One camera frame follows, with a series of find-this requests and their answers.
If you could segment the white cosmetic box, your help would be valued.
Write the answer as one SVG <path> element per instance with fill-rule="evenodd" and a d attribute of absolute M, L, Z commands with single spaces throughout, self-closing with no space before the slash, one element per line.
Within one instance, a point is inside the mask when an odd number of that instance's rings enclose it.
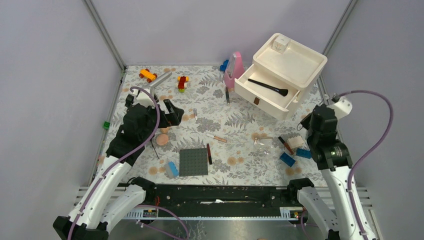
<path fill-rule="evenodd" d="M 288 138 L 286 142 L 292 149 L 302 147 L 305 143 L 304 139 L 300 135 Z"/>

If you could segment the black makeup brush large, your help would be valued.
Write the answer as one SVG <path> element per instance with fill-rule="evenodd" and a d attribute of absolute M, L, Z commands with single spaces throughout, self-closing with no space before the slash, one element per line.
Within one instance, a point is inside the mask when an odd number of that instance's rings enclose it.
<path fill-rule="evenodd" d="M 253 80 L 251 78 L 248 78 L 247 80 L 249 82 L 251 82 L 251 83 L 254 83 L 254 84 L 259 85 L 261 87 L 264 87 L 264 88 L 267 88 L 269 90 L 272 90 L 272 91 L 278 93 L 279 95 L 281 95 L 283 97 L 286 97 L 288 95 L 288 93 L 289 93 L 289 90 L 286 89 L 286 88 L 277 88 L 275 86 L 271 86 L 269 84 L 266 84 L 266 83 L 263 83 L 263 82 L 259 82 L 257 80 Z"/>

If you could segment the cream three-drawer organizer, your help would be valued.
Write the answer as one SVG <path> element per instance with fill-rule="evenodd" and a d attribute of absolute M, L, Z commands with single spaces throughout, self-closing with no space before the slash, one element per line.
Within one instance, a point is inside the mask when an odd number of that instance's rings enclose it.
<path fill-rule="evenodd" d="M 251 66 L 235 80 L 234 91 L 272 117 L 285 120 L 309 96 L 327 61 L 325 55 L 275 33 L 253 55 Z M 288 95 L 281 96 L 248 79 L 288 89 Z"/>

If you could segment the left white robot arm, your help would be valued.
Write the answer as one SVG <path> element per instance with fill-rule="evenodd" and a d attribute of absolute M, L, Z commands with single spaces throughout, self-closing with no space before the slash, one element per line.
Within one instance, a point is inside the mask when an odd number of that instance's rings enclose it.
<path fill-rule="evenodd" d="M 68 216 L 58 216 L 53 228 L 62 240 L 106 240 L 114 227 L 138 204 L 148 206 L 155 200 L 154 183 L 137 177 L 124 194 L 108 203 L 116 187 L 134 166 L 158 129 L 178 126 L 185 111 L 164 99 L 168 110 L 160 109 L 154 96 L 137 87 L 148 104 L 134 103 L 135 95 L 127 96 L 126 114 L 115 138 L 110 142 L 93 182 Z"/>

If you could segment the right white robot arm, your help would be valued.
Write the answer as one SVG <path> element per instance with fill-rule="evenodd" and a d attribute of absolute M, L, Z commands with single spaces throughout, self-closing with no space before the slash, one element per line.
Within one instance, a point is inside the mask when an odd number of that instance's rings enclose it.
<path fill-rule="evenodd" d="M 326 240 L 376 240 L 367 220 L 354 177 L 347 146 L 337 138 L 338 121 L 352 111 L 350 100 L 342 96 L 331 105 L 317 105 L 301 121 L 311 157 L 327 183 L 334 210 L 321 199 L 308 178 L 289 182 L 287 201 L 302 205 L 315 220 Z"/>

